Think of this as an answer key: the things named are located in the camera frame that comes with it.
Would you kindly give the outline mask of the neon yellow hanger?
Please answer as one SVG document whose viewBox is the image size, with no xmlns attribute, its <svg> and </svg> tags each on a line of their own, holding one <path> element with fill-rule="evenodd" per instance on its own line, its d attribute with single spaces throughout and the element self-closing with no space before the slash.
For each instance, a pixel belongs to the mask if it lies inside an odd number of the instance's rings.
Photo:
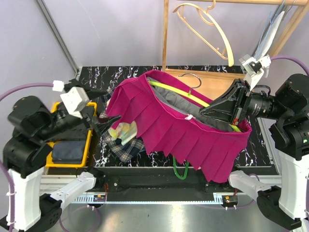
<svg viewBox="0 0 309 232">
<path fill-rule="evenodd" d="M 237 126 L 230 125 L 225 122 L 221 122 L 210 117 L 204 117 L 199 114 L 201 107 L 208 107 L 209 104 L 199 99 L 189 92 L 185 92 L 178 88 L 157 82 L 155 80 L 148 80 L 148 83 L 152 86 L 155 95 L 165 105 L 171 107 L 179 113 L 186 115 L 186 120 L 192 118 L 196 119 L 204 125 L 210 126 L 215 129 L 219 129 L 227 132 L 242 132 Z"/>
</svg>

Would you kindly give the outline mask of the floral pastel skirt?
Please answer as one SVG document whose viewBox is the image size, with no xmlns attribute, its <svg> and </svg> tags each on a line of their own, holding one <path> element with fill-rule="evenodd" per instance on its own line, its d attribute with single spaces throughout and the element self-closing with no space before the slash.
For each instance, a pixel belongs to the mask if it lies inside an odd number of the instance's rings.
<svg viewBox="0 0 309 232">
<path fill-rule="evenodd" d="M 108 133 L 112 138 L 112 141 L 116 139 L 121 140 L 121 145 L 126 145 L 134 137 L 136 137 L 138 132 L 136 122 L 133 121 L 131 124 L 128 123 L 119 123 L 116 129 L 109 128 Z"/>
</svg>

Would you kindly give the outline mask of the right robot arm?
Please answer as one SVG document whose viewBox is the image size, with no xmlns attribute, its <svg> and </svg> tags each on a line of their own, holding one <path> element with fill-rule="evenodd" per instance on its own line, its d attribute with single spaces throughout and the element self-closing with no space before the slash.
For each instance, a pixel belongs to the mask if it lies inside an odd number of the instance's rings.
<svg viewBox="0 0 309 232">
<path fill-rule="evenodd" d="M 264 184 L 243 171 L 219 179 L 223 191 L 239 189 L 257 202 L 260 212 L 287 230 L 309 225 L 309 78 L 293 74 L 275 95 L 250 91 L 236 79 L 220 97 L 199 111 L 229 125 L 239 126 L 246 116 L 273 119 L 269 131 L 279 150 L 281 185 Z"/>
</svg>

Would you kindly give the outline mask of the magenta pleated skirt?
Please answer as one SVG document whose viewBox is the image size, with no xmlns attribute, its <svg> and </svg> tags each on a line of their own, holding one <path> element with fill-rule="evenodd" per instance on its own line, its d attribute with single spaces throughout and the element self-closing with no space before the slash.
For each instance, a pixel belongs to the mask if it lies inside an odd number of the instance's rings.
<svg viewBox="0 0 309 232">
<path fill-rule="evenodd" d="M 162 103 L 148 80 L 189 92 L 210 103 L 206 96 L 191 89 L 172 75 L 159 70 L 122 81 L 112 93 L 106 113 L 121 116 L 119 122 L 136 122 L 137 137 L 147 153 L 163 152 L 178 162 L 189 162 L 200 169 L 208 181 L 224 183 L 232 171 L 236 156 L 247 146 L 252 128 L 244 120 L 238 126 L 242 132 L 227 132 L 212 128 Z"/>
</svg>

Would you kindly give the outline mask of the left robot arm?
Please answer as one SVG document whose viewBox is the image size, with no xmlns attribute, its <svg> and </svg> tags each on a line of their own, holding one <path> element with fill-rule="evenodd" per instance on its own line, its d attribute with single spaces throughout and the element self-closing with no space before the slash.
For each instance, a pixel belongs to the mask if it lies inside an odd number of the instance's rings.
<svg viewBox="0 0 309 232">
<path fill-rule="evenodd" d="M 14 131 L 3 149 L 2 167 L 9 180 L 10 206 L 1 226 L 10 231 L 47 231 L 81 194 L 103 189 L 104 172 L 87 167 L 66 186 L 51 194 L 40 194 L 46 158 L 53 150 L 49 142 L 54 136 L 81 124 L 100 135 L 117 120 L 117 116 L 98 120 L 87 114 L 79 118 L 63 111 L 50 112 L 35 96 L 19 99 L 8 115 Z"/>
</svg>

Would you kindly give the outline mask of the plaid navy skirt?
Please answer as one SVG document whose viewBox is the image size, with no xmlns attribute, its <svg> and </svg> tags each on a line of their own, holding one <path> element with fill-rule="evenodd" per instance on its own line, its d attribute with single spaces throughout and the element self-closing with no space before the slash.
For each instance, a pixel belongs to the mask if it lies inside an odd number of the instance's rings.
<svg viewBox="0 0 309 232">
<path fill-rule="evenodd" d="M 102 141 L 109 147 L 111 152 L 115 154 L 120 161 L 129 162 L 132 158 L 136 157 L 139 153 L 145 151 L 145 145 L 141 138 L 134 137 L 126 145 L 121 145 L 121 140 L 116 139 L 112 141 L 108 131 L 106 131 L 102 137 Z"/>
</svg>

